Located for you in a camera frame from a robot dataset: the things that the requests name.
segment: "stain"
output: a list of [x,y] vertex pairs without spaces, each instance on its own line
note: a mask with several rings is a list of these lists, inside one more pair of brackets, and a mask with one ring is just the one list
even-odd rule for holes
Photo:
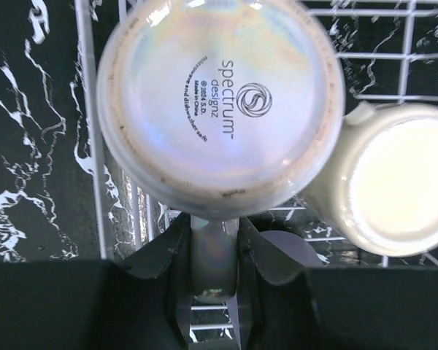
[[241,195],[242,193],[245,193],[246,190],[242,188],[241,190],[231,190],[227,192],[223,192],[222,196],[224,198],[231,197],[232,195]]

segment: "dishwasher basket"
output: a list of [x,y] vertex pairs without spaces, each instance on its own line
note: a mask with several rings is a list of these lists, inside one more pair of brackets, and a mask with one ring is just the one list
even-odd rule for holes
[[[124,20],[127,10],[136,6],[136,2],[118,0],[119,21]],[[362,100],[384,104],[418,101],[438,106],[438,0],[303,2],[326,27],[338,51],[345,73],[348,111]],[[93,60],[87,59],[88,54],[93,57],[90,15],[93,20],[97,20],[97,10],[101,5],[102,0],[92,0],[89,8],[76,8],[80,49],[85,58],[82,60],[86,82],[85,98],[93,101],[96,66]],[[92,107],[87,109],[87,114],[92,136],[91,153],[95,161],[94,196],[100,254],[102,258],[123,258],[162,234],[179,212],[144,194],[127,176],[122,175],[122,179],[110,176],[111,167],[116,165],[107,150],[104,150],[95,104]],[[126,194],[126,206],[118,200],[121,192]],[[119,209],[125,214],[118,214]],[[297,198],[270,209],[266,215],[271,222],[267,229],[281,228],[273,227],[277,218],[284,224],[290,222],[292,217],[306,218],[306,224],[297,227],[299,232],[305,234],[307,241],[315,246],[338,244],[349,247],[349,243],[330,227],[316,219],[309,219],[310,214],[299,205]],[[289,224],[285,228],[292,230],[295,227]],[[330,249],[326,251],[334,256]],[[358,256],[359,253],[349,248],[346,252],[342,250],[342,253],[339,250],[339,261],[360,263],[363,259]],[[369,260],[366,263],[385,268],[390,265],[388,257],[369,257],[365,252],[362,254]],[[329,255],[321,252],[319,257],[325,264],[331,264]],[[438,266],[438,259],[432,254],[425,253],[418,259],[421,265],[429,261]],[[231,328],[224,305],[193,306],[190,331],[193,342],[207,338],[233,338]]]

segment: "wire rack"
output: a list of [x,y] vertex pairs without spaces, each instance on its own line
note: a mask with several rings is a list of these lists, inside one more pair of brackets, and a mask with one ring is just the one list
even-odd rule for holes
[[[396,85],[392,89],[392,93],[369,93],[369,88],[374,85],[373,79],[358,91],[353,91],[352,95],[355,100],[367,100],[376,101],[378,103],[403,103],[406,101],[422,101],[424,103],[431,103],[438,105],[438,94],[436,96],[425,96],[412,94],[409,89],[410,69],[412,63],[417,61],[438,61],[438,45],[433,52],[421,52],[416,50],[419,45],[422,46],[425,42],[423,39],[417,40],[415,38],[416,22],[421,24],[425,18],[438,18],[438,0],[307,0],[303,1],[310,9],[310,13],[319,18],[322,22],[327,23],[330,21],[331,27],[327,28],[331,38],[334,40],[334,45],[338,50],[338,56],[342,62],[350,63],[357,60],[365,60],[367,62],[367,72],[370,75],[370,69],[373,68],[375,62],[379,60],[389,61],[399,66],[397,69],[398,76],[393,76],[392,79],[396,82]],[[119,20],[123,21],[126,17],[126,12],[131,7],[135,6],[137,0],[118,0]],[[81,31],[85,32],[84,37],[86,40],[81,42],[81,50],[84,56],[93,57],[93,43],[92,43],[92,29],[91,18],[89,12],[91,10],[91,4],[89,1],[82,0],[82,6],[87,6],[85,11],[77,11],[77,22]],[[348,32],[344,34],[340,33],[337,27],[339,20],[343,18],[349,18],[354,23],[357,23],[361,18],[369,18],[373,23],[379,18],[391,18],[395,24],[395,29],[399,30],[401,35],[401,41],[399,46],[389,50],[388,52],[379,50],[386,41],[391,39],[394,32],[389,33],[387,39],[382,40],[371,52],[359,52],[355,50],[354,45],[350,44],[350,34]],[[432,29],[434,33],[432,35],[437,38],[438,41],[438,26]],[[94,176],[94,193],[97,210],[97,222],[98,233],[100,243],[100,254],[102,258],[113,257],[113,247],[108,244],[108,237],[110,237],[110,230],[107,224],[107,204],[105,203],[104,196],[106,187],[104,183],[104,153],[103,153],[103,141],[101,139],[101,133],[99,124],[96,119],[96,106],[95,106],[95,77],[96,66],[91,60],[86,60],[86,64],[83,64],[83,74],[86,77],[86,99],[90,99],[87,105],[88,117],[91,120],[89,125],[90,135],[92,138],[91,152],[96,162],[95,176]],[[132,181],[130,182],[131,188],[138,188]],[[146,195],[146,205],[157,205],[149,195]],[[139,196],[131,196],[132,207],[139,208]],[[178,211],[172,210],[160,204],[161,212],[164,213],[164,227],[167,228],[170,222],[179,214]],[[286,206],[282,205],[277,208],[270,209],[270,211],[295,211],[305,210],[301,206]],[[147,215],[150,216],[151,210],[147,210]],[[152,241],[155,238],[155,229],[152,223],[155,221],[153,218],[147,218],[149,225],[146,227],[146,237],[142,237],[139,223],[139,213],[134,212],[134,235],[136,248],[139,249],[143,244]],[[343,237],[332,236],[322,238],[306,238],[306,241],[310,243],[319,241],[344,241]],[[430,259],[435,265],[438,266],[438,260],[431,256],[428,252],[424,254],[426,259]],[[387,268],[389,266],[389,258],[381,258],[381,266]],[[193,312],[215,311],[219,313],[226,313],[226,307],[224,305],[216,306],[193,306]],[[230,323],[221,324],[193,324],[191,326],[190,336],[192,341],[196,340],[196,331],[202,330],[221,330],[222,333],[230,336],[228,331],[232,328]]]

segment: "dishwasher rack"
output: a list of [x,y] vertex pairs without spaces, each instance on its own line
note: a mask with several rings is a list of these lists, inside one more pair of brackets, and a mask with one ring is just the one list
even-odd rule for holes
[[[438,60],[438,49],[434,52],[421,53],[415,49],[426,45],[427,38],[422,38],[415,42],[415,25],[416,22],[421,22],[424,18],[438,18],[438,0],[306,0],[303,1],[309,8],[310,12],[320,20],[326,18],[331,19],[332,27],[328,28],[330,37],[333,39],[335,47],[338,50],[338,57],[342,62],[350,63],[350,60],[367,60],[368,65],[365,66],[367,75],[370,81],[360,89],[354,91],[353,97],[355,100],[376,101],[377,103],[403,103],[406,101],[421,101],[438,105],[437,96],[424,96],[412,94],[409,92],[409,72],[412,68],[412,63],[417,61]],[[118,0],[119,20],[123,21],[126,17],[127,10],[136,6],[137,0]],[[107,188],[104,183],[104,152],[101,131],[96,117],[95,104],[95,81],[96,81],[96,64],[93,56],[93,39],[91,28],[91,10],[98,4],[98,0],[76,0],[77,24],[80,32],[80,45],[82,53],[82,70],[85,77],[85,99],[87,104],[87,114],[91,121],[90,136],[91,136],[91,154],[95,160],[94,171],[94,197],[97,210],[97,224],[99,234],[99,247],[102,258],[113,258],[113,246],[110,242],[109,218],[105,213],[108,212],[107,203],[105,203],[105,195]],[[351,33],[346,28],[338,28],[337,24],[341,18],[350,18],[354,23],[357,23],[360,18],[370,18],[374,23],[379,18],[393,18],[396,30],[403,31],[401,47],[389,52],[380,52],[380,47],[385,44],[394,33],[382,40],[372,52],[358,52],[353,50],[353,45],[350,43]],[[432,37],[438,41],[438,26],[431,30]],[[391,94],[385,93],[368,93],[369,88],[374,85],[374,77],[370,69],[377,61],[396,61],[399,63],[399,75],[394,77],[396,80],[396,88]],[[346,79],[347,75],[353,72],[347,71],[345,67]],[[170,222],[179,214],[178,211],[172,210],[155,202],[149,195],[144,195],[142,191],[129,180],[132,192],[131,204],[133,208],[140,208],[139,201],[145,201],[148,207],[146,215],[147,225],[143,226],[140,222],[140,213],[134,212],[134,241],[136,248],[139,249],[143,244],[155,238],[155,218],[150,216],[150,206],[159,206],[162,216],[162,225],[167,228]],[[296,211],[305,210],[295,202],[292,206],[282,205],[277,208],[270,209],[280,211]],[[328,236],[322,238],[306,238],[309,242],[317,241],[343,241],[339,236]],[[432,261],[438,266],[438,260],[431,256],[428,252],[424,254],[426,259]],[[387,268],[389,266],[389,258],[382,257],[381,266]],[[193,306],[193,312],[216,311],[220,313],[226,312],[224,305],[216,306]],[[195,331],[202,330],[221,330],[228,337],[231,337],[229,329],[232,328],[230,323],[223,324],[194,324],[191,326],[190,336],[192,341],[196,341]]]

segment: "white mug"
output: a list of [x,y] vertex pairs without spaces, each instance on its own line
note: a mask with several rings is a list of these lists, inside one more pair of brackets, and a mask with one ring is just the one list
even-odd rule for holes
[[438,108],[362,102],[299,194],[356,246],[404,257],[438,246]]
[[[345,89],[326,31],[300,3],[151,0],[108,41],[97,104],[128,175],[234,244],[237,231],[223,228],[286,201],[323,167]],[[192,247],[204,232],[195,220]]]

